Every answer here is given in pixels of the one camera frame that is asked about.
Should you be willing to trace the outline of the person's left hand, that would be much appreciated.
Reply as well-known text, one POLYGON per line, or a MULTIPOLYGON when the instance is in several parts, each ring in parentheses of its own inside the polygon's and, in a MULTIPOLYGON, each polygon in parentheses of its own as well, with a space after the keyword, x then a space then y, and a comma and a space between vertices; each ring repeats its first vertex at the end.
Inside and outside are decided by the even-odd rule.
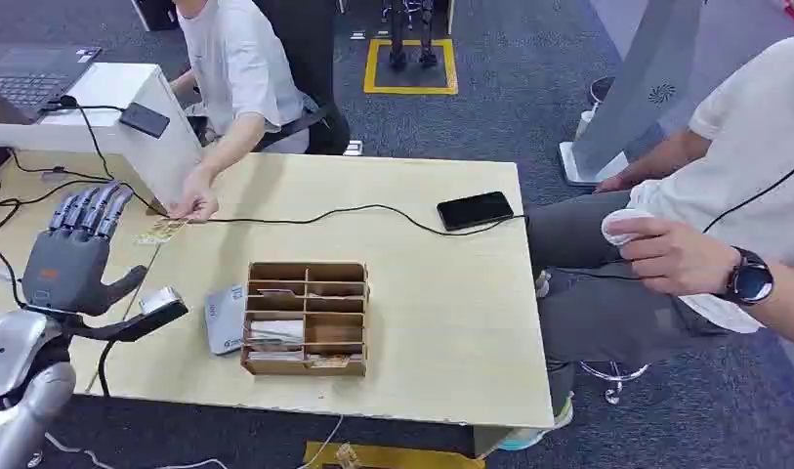
POLYGON ((720 294, 740 264, 739 252, 680 222, 652 217, 613 220, 610 235, 631 235, 619 247, 634 274, 649 288, 676 296, 720 294))

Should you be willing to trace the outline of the person's right hand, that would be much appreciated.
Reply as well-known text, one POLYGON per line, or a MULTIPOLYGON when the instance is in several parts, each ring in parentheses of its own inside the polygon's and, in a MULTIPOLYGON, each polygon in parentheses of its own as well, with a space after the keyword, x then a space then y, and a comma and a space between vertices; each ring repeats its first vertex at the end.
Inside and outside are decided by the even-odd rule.
POLYGON ((594 193, 626 191, 635 187, 641 179, 636 179, 628 172, 622 171, 599 182, 594 193))

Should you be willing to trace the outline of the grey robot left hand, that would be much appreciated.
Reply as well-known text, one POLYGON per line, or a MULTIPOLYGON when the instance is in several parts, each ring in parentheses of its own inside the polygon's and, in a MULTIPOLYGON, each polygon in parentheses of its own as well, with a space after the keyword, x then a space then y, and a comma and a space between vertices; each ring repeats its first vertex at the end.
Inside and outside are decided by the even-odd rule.
POLYGON ((143 265, 103 283, 111 240, 132 196, 131 189, 112 181, 62 199, 37 236, 22 275, 27 305, 97 317, 143 283, 143 265))

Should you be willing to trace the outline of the person's hand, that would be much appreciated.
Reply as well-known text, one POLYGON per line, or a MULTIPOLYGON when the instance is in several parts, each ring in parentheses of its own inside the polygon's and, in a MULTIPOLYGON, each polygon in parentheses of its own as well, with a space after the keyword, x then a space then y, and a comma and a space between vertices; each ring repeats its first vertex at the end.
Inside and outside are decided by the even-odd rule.
POLYGON ((184 181, 180 201, 169 205, 168 216, 194 223, 208 221, 219 209, 218 199, 212 189, 216 175, 209 168, 194 168, 184 181))

